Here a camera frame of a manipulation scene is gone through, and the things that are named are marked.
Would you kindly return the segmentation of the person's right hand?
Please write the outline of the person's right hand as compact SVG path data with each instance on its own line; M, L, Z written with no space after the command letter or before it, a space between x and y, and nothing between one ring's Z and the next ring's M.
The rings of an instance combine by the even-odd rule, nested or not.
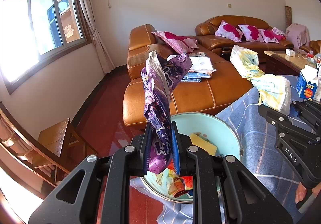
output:
M318 194L320 192L320 189L321 189L321 183L319 183L316 187L314 187L312 189L312 193L313 193L313 195L315 197L318 196ZM307 189L300 182L298 187L297 187L297 190L296 190L295 203L297 204L297 203L303 201L305 196L306 196L306 194L307 194Z

